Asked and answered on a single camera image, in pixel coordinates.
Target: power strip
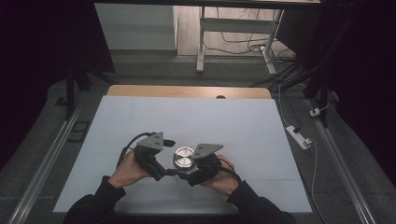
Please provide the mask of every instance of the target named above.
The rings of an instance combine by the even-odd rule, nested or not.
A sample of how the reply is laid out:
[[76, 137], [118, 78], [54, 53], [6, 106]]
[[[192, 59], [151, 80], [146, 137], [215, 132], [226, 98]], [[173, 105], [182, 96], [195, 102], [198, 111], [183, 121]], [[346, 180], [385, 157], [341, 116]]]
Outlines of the power strip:
[[297, 145], [302, 149], [306, 150], [311, 147], [311, 139], [309, 138], [303, 138], [303, 136], [299, 132], [294, 132], [296, 130], [294, 126], [289, 126], [285, 128], [286, 131], [288, 131], [288, 134], [294, 139], [294, 141], [297, 143]]

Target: gray floor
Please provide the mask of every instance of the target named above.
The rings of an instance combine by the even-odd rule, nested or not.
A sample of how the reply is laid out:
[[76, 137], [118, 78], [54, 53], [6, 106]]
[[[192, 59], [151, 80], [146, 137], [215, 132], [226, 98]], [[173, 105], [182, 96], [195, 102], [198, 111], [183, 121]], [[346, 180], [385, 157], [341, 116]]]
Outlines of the gray floor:
[[[195, 73], [194, 57], [166, 54], [115, 54], [113, 60], [117, 74], [109, 74], [109, 76], [120, 84], [247, 87], [268, 78], [261, 58], [206, 58], [205, 72], [201, 75]], [[286, 64], [276, 64], [279, 70], [286, 66]], [[77, 121], [92, 121], [101, 97], [106, 94], [109, 87], [97, 77], [90, 76], [90, 79], [93, 84], [92, 89], [87, 92], [78, 91], [78, 95], [85, 94], [87, 100], [82, 106]], [[268, 87], [272, 82], [272, 80], [268, 81], [256, 88]], [[314, 195], [318, 209], [327, 223], [361, 223], [327, 148], [323, 145], [315, 121], [308, 115], [309, 108], [301, 94], [302, 88], [303, 86], [297, 86], [282, 94], [281, 106], [287, 123], [297, 126], [299, 124], [297, 116], [303, 124], [301, 133], [305, 137], [314, 139], [317, 144], [318, 167]], [[277, 93], [273, 92], [272, 95], [278, 103]], [[50, 88], [48, 101], [40, 117], [17, 153], [0, 173], [0, 223], [8, 221], [39, 163], [64, 124], [65, 107], [55, 105], [59, 97], [65, 97], [64, 81]], [[331, 100], [328, 113], [329, 129], [350, 171], [372, 209], [377, 223], [395, 223], [396, 189], [385, 177], [370, 151], [340, 119], [335, 111], [335, 104], [336, 102]], [[76, 140], [79, 137], [77, 133], [69, 134], [68, 139]], [[291, 139], [289, 141], [306, 184], [306, 192], [310, 194], [315, 150], [301, 151]], [[51, 211], [81, 145], [72, 141], [65, 143], [26, 223], [62, 223], [64, 215], [53, 214]], [[322, 223], [317, 212], [293, 215], [298, 223]]]

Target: round metal disc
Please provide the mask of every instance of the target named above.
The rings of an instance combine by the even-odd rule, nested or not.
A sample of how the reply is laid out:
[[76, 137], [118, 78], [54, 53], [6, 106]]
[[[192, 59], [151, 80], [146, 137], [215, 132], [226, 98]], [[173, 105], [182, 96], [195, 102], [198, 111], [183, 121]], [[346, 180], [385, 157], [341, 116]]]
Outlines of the round metal disc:
[[194, 150], [190, 147], [181, 147], [174, 153], [173, 162], [178, 170], [190, 170], [195, 166], [195, 161], [191, 159]]

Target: black sleeve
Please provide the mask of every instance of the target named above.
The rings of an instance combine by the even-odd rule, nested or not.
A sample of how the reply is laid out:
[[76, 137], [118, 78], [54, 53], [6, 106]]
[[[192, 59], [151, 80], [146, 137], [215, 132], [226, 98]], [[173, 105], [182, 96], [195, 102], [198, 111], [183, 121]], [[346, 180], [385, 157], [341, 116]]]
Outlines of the black sleeve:
[[239, 209], [242, 223], [295, 223], [293, 217], [289, 213], [280, 211], [280, 209], [268, 199], [259, 197], [246, 181], [243, 181], [239, 187], [233, 191], [227, 202], [234, 204]]
[[125, 190], [115, 189], [107, 182], [108, 179], [108, 176], [103, 177], [94, 195], [86, 195], [73, 204], [64, 218], [64, 224], [113, 224], [116, 222], [114, 206], [125, 196]]

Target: wooden edge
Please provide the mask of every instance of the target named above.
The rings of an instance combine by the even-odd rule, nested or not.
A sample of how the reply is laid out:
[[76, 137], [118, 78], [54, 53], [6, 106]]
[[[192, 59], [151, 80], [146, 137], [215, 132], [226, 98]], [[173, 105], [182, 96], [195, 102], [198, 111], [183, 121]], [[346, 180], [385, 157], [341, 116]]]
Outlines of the wooden edge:
[[185, 97], [227, 99], [272, 99], [265, 88], [235, 87], [191, 87], [191, 86], [140, 86], [113, 85], [108, 89], [110, 96]]

